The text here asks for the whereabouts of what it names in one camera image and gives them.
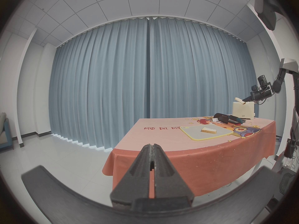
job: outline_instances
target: bread slice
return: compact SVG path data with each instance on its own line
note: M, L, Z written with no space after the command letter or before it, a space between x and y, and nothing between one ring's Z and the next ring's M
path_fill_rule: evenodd
M202 132L205 132L205 133L217 133L217 130L216 129L209 129L209 128L203 127L202 128Z

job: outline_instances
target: orange tablecloth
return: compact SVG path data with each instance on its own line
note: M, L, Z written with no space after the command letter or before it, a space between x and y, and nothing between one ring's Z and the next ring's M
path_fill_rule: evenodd
M113 175L113 188L146 144L159 144L195 196L233 182L262 158L274 154L275 121L254 118L243 125L212 122L212 117L139 119L110 153L103 174ZM191 140L180 126L213 123L233 134Z

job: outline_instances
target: baseboard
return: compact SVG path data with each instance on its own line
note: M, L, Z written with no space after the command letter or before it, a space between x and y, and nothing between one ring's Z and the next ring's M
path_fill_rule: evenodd
M32 136L32 135L35 135L35 134L36 134L37 136L39 136L39 137L42 137L42 136L45 136L45 135L47 135L47 134L51 134L51 131L44 132L44 133L36 133L36 132L25 133L25 134L22 134L22 135L21 135L21 138L25 138L25 137ZM12 139L13 139L13 141L14 141L14 140L17 140L18 137L12 137Z
M39 136L39 137L42 137L42 136L45 136L45 135L48 135L48 134L51 134L51 131L44 132L44 133L36 133L36 135Z

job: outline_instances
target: white wall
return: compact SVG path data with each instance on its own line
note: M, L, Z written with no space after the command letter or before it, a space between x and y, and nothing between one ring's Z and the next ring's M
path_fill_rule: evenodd
M33 116L35 130L44 133L51 130L49 120L49 85L56 47L47 43L36 70L33 90Z
M5 112L9 119L11 135L17 135L12 95L13 84L16 78L16 70L20 61L27 40L18 35L12 34L7 42L0 61L0 112Z
M259 33L247 42L247 47L256 77L265 75L267 81L273 83L279 71L280 60L268 33L266 31ZM276 135L282 136L286 118L285 84L279 94L268 98L263 105L259 106L259 117L275 120Z
M11 32L5 30L0 38L0 61L11 34Z
M17 95L17 111L21 134L36 131L33 118L33 89L42 51L42 46L31 42L21 67Z

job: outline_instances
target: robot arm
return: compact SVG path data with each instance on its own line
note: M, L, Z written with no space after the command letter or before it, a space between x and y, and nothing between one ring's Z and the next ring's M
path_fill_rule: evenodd
M270 82L267 82L264 75L260 76L259 78L257 78L260 83L260 88L258 89L256 85L252 86L252 92L250 93L250 96L243 99L243 101L258 102L271 97L275 93L279 93L286 73L293 75L295 107L293 110L293 121L290 131L291 138L287 141L284 156L292 158L296 144L299 145L299 73L297 61L289 58L282 58L280 62L279 73L277 75L277 78L273 82L273 85L271 85Z

